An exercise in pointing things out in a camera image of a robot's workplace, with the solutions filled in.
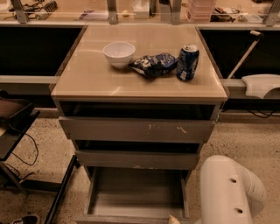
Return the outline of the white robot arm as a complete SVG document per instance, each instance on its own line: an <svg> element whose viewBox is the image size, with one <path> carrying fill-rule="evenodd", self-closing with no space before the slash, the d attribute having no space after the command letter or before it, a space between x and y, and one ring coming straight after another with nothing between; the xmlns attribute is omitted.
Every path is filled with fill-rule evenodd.
<svg viewBox="0 0 280 224"><path fill-rule="evenodd" d="M200 218L193 224L254 224L267 191L258 176L232 158L207 158L199 175Z"/></svg>

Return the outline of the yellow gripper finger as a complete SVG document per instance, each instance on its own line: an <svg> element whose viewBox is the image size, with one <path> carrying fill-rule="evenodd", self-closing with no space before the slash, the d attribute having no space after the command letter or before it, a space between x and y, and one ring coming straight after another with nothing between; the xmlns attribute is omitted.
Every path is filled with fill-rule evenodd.
<svg viewBox="0 0 280 224"><path fill-rule="evenodd" d="M170 215L168 218L168 224L181 224L177 218Z"/></svg>

